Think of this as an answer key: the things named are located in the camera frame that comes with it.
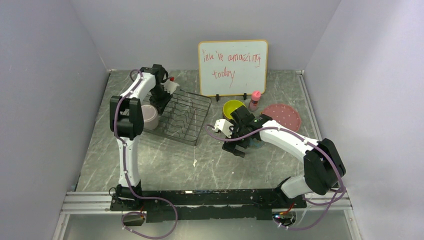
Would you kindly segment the grey lilac mug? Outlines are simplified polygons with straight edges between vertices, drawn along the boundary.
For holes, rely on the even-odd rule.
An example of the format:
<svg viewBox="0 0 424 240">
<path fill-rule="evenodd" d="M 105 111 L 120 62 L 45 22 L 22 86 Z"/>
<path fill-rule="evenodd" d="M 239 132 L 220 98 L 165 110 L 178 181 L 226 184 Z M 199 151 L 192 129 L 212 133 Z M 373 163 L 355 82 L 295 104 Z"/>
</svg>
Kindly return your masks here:
<svg viewBox="0 0 424 240">
<path fill-rule="evenodd" d="M 154 130 L 159 126 L 159 114 L 157 109 L 150 105 L 144 104 L 141 106 L 143 116 L 143 128 L 144 130 Z"/>
</svg>

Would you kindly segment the yellow-green bowl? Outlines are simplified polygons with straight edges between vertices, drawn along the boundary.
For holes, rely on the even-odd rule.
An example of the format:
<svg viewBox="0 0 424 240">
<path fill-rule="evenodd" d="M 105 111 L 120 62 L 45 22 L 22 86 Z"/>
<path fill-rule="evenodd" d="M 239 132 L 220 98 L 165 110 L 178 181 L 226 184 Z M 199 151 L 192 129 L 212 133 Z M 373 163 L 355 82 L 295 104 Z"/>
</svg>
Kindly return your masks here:
<svg viewBox="0 0 424 240">
<path fill-rule="evenodd" d="M 240 100 L 232 99 L 227 101 L 222 107 L 222 117 L 228 121 L 232 120 L 231 113 L 240 107 L 245 107 L 245 104 Z"/>
</svg>

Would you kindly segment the pink polka dot plate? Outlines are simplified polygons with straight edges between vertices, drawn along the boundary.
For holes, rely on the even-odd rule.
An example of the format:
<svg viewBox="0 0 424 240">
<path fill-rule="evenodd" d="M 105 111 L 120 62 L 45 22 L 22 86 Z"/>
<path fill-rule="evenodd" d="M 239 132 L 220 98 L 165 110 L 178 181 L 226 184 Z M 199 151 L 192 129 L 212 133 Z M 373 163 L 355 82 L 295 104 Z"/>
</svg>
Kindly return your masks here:
<svg viewBox="0 0 424 240">
<path fill-rule="evenodd" d="M 297 132 L 302 124 L 300 114 L 293 107 L 283 103 L 271 104 L 265 107 L 261 113 L 294 132 Z"/>
</svg>

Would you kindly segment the blue butterfly mug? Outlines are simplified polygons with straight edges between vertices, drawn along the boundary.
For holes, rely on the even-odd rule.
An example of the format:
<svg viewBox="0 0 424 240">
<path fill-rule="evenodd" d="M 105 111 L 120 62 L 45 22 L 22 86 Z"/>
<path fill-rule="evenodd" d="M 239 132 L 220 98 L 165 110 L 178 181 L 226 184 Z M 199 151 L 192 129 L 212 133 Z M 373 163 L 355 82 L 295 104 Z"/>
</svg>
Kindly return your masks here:
<svg viewBox="0 0 424 240">
<path fill-rule="evenodd" d="M 264 144 L 265 143 L 263 141 L 261 141 L 261 140 L 257 140 L 257 139 L 251 138 L 249 140 L 249 145 L 248 146 L 250 148 L 258 149 L 258 148 L 261 148 Z"/>
</svg>

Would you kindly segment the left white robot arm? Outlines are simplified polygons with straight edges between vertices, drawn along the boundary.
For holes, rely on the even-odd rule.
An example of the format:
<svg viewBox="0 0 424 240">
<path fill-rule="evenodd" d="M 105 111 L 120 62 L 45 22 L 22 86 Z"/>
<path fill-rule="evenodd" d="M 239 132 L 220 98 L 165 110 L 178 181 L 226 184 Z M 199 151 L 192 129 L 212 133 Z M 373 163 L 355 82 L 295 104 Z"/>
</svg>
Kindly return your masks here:
<svg viewBox="0 0 424 240">
<path fill-rule="evenodd" d="M 115 196 L 130 210 L 137 210 L 143 203 L 138 170 L 138 141 L 145 125 L 142 100 L 149 96 L 150 105 L 161 115 L 173 94 L 164 87 L 169 73 L 161 64 L 133 69 L 129 77 L 129 88 L 110 98 L 109 124 L 119 149 L 120 177 Z"/>
</svg>

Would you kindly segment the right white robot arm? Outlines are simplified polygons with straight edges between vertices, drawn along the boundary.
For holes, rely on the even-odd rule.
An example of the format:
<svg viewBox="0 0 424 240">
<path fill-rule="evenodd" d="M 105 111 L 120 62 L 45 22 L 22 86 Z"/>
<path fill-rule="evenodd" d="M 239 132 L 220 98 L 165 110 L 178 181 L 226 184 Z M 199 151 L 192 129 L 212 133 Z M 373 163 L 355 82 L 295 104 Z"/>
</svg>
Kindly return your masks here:
<svg viewBox="0 0 424 240">
<path fill-rule="evenodd" d="M 303 136 L 285 127 L 284 116 L 274 118 L 262 112 L 254 116 L 244 106 L 231 113 L 231 119 L 218 119 L 214 131 L 225 135 L 222 148 L 238 157 L 252 139 L 274 145 L 296 157 L 303 164 L 303 173 L 284 180 L 275 193 L 275 202 L 282 208 L 288 207 L 300 195 L 315 193 L 325 195 L 335 184 L 341 183 L 346 168 L 339 152 L 328 138 L 322 140 Z"/>
</svg>

